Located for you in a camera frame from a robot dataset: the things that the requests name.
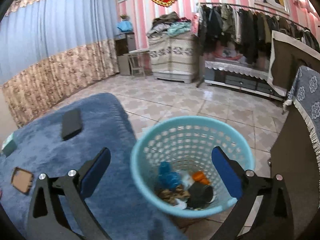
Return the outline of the white tissue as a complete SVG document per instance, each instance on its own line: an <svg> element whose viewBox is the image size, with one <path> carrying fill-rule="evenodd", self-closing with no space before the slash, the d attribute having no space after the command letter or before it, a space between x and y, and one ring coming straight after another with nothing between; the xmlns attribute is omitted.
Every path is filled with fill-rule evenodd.
<svg viewBox="0 0 320 240"><path fill-rule="evenodd" d="M185 190L188 190L193 185L193 183L195 183L188 171L179 170L178 174L180 175L181 184L183 185L183 188Z"/></svg>

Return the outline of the printed snack wrapper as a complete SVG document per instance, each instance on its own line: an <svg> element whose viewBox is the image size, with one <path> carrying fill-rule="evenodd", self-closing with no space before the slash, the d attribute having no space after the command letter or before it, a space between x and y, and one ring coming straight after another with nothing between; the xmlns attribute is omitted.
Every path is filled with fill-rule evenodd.
<svg viewBox="0 0 320 240"><path fill-rule="evenodd" d="M157 193L157 196L171 206L177 206L181 202L185 203L190 198L190 193L185 190L183 185L178 185L174 189L163 189Z"/></svg>

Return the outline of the blue plastic bag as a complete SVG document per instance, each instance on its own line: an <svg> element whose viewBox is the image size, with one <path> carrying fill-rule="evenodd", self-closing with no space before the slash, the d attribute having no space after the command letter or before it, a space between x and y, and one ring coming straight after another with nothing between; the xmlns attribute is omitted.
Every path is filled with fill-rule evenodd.
<svg viewBox="0 0 320 240"><path fill-rule="evenodd" d="M158 168L158 183L163 189L174 190L181 185L181 177L172 170L169 162L163 161Z"/></svg>

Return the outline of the brown cardboard piece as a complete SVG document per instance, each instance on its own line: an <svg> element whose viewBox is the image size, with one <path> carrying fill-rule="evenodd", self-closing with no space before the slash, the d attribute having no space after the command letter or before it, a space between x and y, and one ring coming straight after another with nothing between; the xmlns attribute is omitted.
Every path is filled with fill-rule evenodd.
<svg viewBox="0 0 320 240"><path fill-rule="evenodd" d="M11 176L11 185L23 194L28 194L32 184L34 175L27 170L15 167Z"/></svg>

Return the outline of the dark brown cabinet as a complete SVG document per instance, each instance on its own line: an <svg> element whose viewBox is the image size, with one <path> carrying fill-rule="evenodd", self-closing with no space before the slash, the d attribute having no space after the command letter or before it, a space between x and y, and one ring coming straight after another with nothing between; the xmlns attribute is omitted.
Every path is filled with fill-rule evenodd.
<svg viewBox="0 0 320 240"><path fill-rule="evenodd" d="M295 106L272 146L271 174L281 174L289 193L294 239L319 239L319 168L307 125Z"/></svg>

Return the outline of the blue fuzzy blanket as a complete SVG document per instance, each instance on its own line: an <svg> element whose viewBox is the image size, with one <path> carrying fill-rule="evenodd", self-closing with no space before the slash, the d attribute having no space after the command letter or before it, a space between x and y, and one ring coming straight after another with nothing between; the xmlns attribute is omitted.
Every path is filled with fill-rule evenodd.
<svg viewBox="0 0 320 240"><path fill-rule="evenodd" d="M74 102L16 130L1 157L1 239L185 239L136 188L136 143L110 93Z"/></svg>

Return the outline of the black cup in basket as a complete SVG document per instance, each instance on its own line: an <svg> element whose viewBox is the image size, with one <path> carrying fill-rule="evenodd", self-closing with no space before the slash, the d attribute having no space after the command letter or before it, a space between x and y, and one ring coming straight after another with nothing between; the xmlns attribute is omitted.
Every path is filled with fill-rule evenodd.
<svg viewBox="0 0 320 240"><path fill-rule="evenodd" d="M214 188L200 182L193 183L188 192L187 207L190 209L205 209L214 199Z"/></svg>

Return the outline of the teal small box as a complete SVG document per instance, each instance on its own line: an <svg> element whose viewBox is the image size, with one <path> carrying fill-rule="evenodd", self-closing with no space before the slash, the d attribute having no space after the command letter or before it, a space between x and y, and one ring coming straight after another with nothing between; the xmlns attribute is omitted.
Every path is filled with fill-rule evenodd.
<svg viewBox="0 0 320 240"><path fill-rule="evenodd" d="M7 139L3 141L1 151L6 157L8 157L16 149L17 149L17 144L15 141L14 133L11 133L11 135L9 135Z"/></svg>

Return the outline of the orange peel in basket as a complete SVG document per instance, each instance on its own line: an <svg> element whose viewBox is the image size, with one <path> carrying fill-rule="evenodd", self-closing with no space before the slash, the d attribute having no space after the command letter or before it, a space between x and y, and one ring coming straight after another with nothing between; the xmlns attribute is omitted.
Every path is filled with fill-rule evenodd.
<svg viewBox="0 0 320 240"><path fill-rule="evenodd" d="M207 179L206 175L202 171L197 171L193 173L192 179L195 182L201 183L203 185L210 185L210 181Z"/></svg>

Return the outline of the blue patterned fringed cloth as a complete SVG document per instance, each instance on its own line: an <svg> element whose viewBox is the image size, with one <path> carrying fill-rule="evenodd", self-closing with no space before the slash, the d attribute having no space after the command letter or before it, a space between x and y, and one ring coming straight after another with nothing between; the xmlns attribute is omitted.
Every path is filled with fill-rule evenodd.
<svg viewBox="0 0 320 240"><path fill-rule="evenodd" d="M293 84L283 103L283 112L294 105L302 116L319 164L319 73L315 70L301 66L298 68Z"/></svg>

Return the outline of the low tv stand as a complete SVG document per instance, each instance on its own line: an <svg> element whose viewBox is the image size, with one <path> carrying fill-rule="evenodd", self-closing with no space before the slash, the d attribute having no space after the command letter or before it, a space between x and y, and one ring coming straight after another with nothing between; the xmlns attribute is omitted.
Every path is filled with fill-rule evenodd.
<svg viewBox="0 0 320 240"><path fill-rule="evenodd" d="M285 96L278 93L267 80L268 72L243 64L234 64L230 61L204 62L204 82L206 84L283 101Z"/></svg>

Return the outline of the blue and floral curtain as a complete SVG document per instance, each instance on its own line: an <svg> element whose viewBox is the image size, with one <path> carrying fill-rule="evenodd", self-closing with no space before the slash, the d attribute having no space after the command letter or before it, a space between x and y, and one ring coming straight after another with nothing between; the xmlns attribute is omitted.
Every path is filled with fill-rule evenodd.
<svg viewBox="0 0 320 240"><path fill-rule="evenodd" d="M22 127L119 72L116 0L13 0L1 20L1 90Z"/></svg>

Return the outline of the small metal chair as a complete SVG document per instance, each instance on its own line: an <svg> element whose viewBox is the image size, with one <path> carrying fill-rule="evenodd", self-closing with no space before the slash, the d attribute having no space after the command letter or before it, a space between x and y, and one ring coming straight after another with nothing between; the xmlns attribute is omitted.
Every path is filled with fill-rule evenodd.
<svg viewBox="0 0 320 240"><path fill-rule="evenodd" d="M146 77L145 63L142 62L145 56L149 55L149 49L132 50L124 54L129 62L130 76L132 79L135 77Z"/></svg>

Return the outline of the clothes rack with garments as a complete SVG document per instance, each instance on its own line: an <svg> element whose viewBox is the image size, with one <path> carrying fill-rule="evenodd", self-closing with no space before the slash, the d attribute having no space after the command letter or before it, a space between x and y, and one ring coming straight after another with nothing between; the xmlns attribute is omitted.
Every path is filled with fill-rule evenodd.
<svg viewBox="0 0 320 240"><path fill-rule="evenodd" d="M258 67L261 58L270 58L274 31L319 51L319 42L308 28L282 16L225 3L202 3L199 13L199 44L201 53L208 58L233 60Z"/></svg>

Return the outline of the pile of folded clothes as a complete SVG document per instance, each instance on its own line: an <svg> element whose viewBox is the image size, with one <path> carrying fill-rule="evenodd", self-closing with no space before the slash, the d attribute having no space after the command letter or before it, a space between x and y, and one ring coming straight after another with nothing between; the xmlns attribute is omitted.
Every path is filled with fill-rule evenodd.
<svg viewBox="0 0 320 240"><path fill-rule="evenodd" d="M191 31L191 20L180 18L174 11L170 14L161 15L154 18L151 29L146 33L148 38L157 36L174 37Z"/></svg>

